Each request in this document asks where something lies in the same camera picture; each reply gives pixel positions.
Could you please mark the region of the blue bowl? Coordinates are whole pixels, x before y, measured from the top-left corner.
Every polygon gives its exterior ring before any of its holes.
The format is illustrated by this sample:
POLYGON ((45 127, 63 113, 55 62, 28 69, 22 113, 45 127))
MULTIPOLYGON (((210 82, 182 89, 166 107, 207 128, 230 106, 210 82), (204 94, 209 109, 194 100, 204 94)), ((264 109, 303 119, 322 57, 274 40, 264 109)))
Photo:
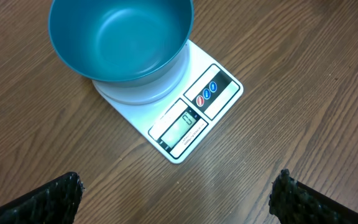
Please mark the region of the blue bowl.
POLYGON ((54 0, 51 44, 76 73, 131 82, 167 66, 189 39, 192 0, 54 0))

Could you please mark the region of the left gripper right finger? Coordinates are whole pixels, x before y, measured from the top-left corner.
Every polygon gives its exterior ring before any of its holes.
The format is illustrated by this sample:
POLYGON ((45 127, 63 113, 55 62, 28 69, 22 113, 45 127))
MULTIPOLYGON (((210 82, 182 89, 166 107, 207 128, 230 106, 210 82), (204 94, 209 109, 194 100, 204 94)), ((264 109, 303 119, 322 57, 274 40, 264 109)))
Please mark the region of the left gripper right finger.
POLYGON ((358 213, 280 171, 272 183, 269 213, 284 224, 358 224, 358 213))

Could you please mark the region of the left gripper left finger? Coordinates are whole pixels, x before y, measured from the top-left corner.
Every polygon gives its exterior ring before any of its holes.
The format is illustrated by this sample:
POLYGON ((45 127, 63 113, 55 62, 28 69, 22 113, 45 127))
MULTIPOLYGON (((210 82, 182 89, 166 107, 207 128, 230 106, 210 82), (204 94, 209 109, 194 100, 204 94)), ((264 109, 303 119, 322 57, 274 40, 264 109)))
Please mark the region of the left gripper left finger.
POLYGON ((1 206, 0 224, 72 224, 84 190, 80 176, 68 172, 1 206))

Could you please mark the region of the white digital kitchen scale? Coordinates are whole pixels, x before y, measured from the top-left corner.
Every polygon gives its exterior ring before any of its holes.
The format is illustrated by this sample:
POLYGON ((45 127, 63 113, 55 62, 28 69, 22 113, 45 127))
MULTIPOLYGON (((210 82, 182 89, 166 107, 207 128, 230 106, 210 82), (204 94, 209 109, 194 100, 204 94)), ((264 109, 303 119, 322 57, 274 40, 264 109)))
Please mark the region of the white digital kitchen scale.
POLYGON ((93 85, 174 164, 188 157, 244 92, 238 79, 190 40, 173 67, 152 83, 93 85))

